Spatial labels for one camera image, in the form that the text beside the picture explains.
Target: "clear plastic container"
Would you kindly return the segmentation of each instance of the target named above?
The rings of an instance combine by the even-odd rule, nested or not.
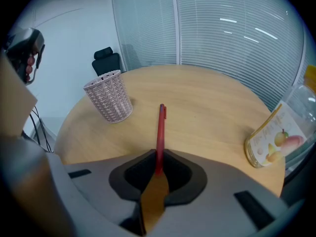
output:
[[[245,140],[245,153],[256,168],[268,166],[303,145],[316,131],[316,67],[304,83],[288,89],[270,117]]]

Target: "window blinds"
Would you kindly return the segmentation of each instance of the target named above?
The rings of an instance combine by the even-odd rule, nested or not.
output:
[[[292,85],[303,27],[287,0],[177,0],[180,63],[238,79],[272,110]]]
[[[172,0],[113,0],[113,9],[127,70],[176,63]]]

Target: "black office chair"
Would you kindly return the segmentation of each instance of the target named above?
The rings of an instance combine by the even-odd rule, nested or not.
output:
[[[110,47],[96,51],[94,53],[94,59],[92,66],[98,76],[113,70],[120,70],[119,54],[113,53]]]

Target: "white wall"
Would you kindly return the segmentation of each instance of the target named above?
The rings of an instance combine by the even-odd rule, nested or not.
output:
[[[73,106],[85,95],[83,86],[96,77],[95,51],[110,46],[120,54],[112,0],[34,0],[17,22],[35,27],[45,39],[45,51],[29,90],[53,137]],[[26,133],[32,132],[28,121]]]

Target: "black cable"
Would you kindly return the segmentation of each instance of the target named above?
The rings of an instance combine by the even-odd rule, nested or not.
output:
[[[39,137],[38,129],[36,128],[34,119],[33,119],[33,117],[32,117],[31,114],[30,114],[30,117],[31,117],[31,120],[32,120],[32,122],[33,122],[33,126],[34,126],[34,129],[35,129],[35,134],[36,134],[36,137],[37,137],[37,139],[38,139],[38,144],[40,145],[40,137]]]
[[[50,153],[52,153],[50,144],[49,144],[49,142],[48,142],[48,140],[47,140],[47,137],[46,137],[46,132],[45,132],[45,129],[44,129],[44,125],[43,125],[43,123],[42,123],[42,121],[41,121],[41,119],[40,119],[39,112],[38,112],[36,106],[35,106],[35,109],[36,109],[36,112],[37,112],[37,113],[34,112],[33,110],[32,110],[32,112],[34,112],[35,115],[39,118],[39,123],[40,123],[41,129],[42,129],[42,131],[43,131],[43,135],[44,135],[44,137],[45,137],[47,150],[48,150]]]

